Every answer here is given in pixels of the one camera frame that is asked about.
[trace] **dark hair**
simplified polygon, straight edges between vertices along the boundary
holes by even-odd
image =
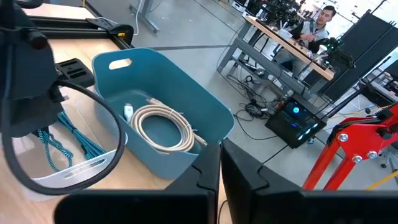
[[[335,16],[336,13],[337,13],[334,6],[326,6],[326,7],[323,8],[323,10],[330,10],[330,11],[331,11],[331,16],[332,16],[332,17]]]

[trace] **red metal stand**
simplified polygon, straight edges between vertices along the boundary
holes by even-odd
[[[337,190],[355,164],[376,158],[381,149],[398,140],[398,134],[395,134],[398,123],[398,105],[393,106],[389,111],[392,112],[392,116],[381,121],[380,124],[361,124],[373,118],[347,118],[342,121],[340,124],[345,124],[347,127],[336,133],[332,132],[334,138],[323,149],[304,182],[303,189],[314,189],[340,147],[345,152],[345,158],[330,177],[324,190]],[[385,135],[380,134],[380,130],[385,130]]]

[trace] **gray vest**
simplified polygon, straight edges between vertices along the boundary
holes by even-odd
[[[314,34],[314,36],[315,36],[314,41],[322,40],[329,36],[328,32],[325,30],[325,28],[318,29],[317,31],[315,31],[316,28],[317,28],[317,25],[315,22],[305,21],[303,23],[303,29],[301,30],[301,33],[302,34]],[[307,40],[304,40],[304,44],[305,44],[306,48],[308,48]]]

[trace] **metal bolt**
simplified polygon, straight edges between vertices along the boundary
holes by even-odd
[[[354,156],[354,157],[353,157],[353,162],[355,162],[355,163],[360,163],[360,162],[362,162],[362,157],[361,157],[361,156]]]
[[[375,151],[370,151],[366,155],[368,156],[369,159],[377,158],[377,152],[375,152]]]
[[[340,134],[338,136],[338,139],[342,142],[346,142],[348,140],[348,135],[347,134]]]

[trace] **gray floor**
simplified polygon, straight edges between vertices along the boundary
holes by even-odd
[[[64,1],[71,5],[79,4],[76,0]],[[138,0],[90,1],[104,17],[119,23],[130,24],[133,27],[136,26],[135,20],[134,16],[130,15],[128,5],[129,3],[137,5],[138,2]],[[239,103],[247,103],[248,100],[234,90],[219,73],[215,72],[217,61],[224,52],[224,47],[217,47],[217,45],[228,45],[231,42],[236,31],[239,30],[243,23],[240,13],[233,8],[218,4],[217,0],[163,0],[162,4],[150,14],[150,18],[158,25],[160,32],[153,34],[143,23],[139,22],[139,34],[134,36],[132,42],[134,46],[178,47],[178,50],[162,50],[161,52],[222,101],[232,112],[235,113],[242,109]],[[264,40],[261,40],[257,47],[261,47],[263,42]],[[267,55],[270,54],[270,49],[273,49],[273,46],[267,46]],[[224,69],[222,75],[227,74],[228,67]],[[239,69],[235,75],[240,76],[240,72]],[[242,76],[245,77],[246,75],[247,73],[243,71]],[[268,99],[273,99],[274,97],[267,90],[263,95]],[[317,102],[315,102],[318,105],[322,103],[321,99],[317,99]],[[346,117],[362,116],[363,114],[361,113],[350,113],[370,105],[370,102],[359,96],[340,111],[340,114],[347,115],[337,114],[329,120],[323,134],[327,135],[334,125]],[[275,134],[267,129],[264,124],[265,121],[260,119],[255,119],[251,122],[242,121],[244,129],[255,138],[274,136]],[[280,138],[272,138],[265,141],[252,140],[243,133],[243,130],[237,124],[228,137],[259,161],[270,158],[285,146],[285,142]],[[292,182],[302,185],[323,147],[323,143],[317,139],[314,144],[304,144],[298,149],[293,150],[287,147],[275,158],[271,159],[266,166]],[[318,189],[321,189],[326,184],[340,161],[341,158],[335,156],[317,185]],[[381,162],[381,159],[375,159],[373,161],[364,161],[357,165],[340,189],[365,189],[375,181],[390,174],[390,169],[382,169],[380,167]],[[396,190],[398,186],[394,181],[390,181],[380,186],[379,189]]]

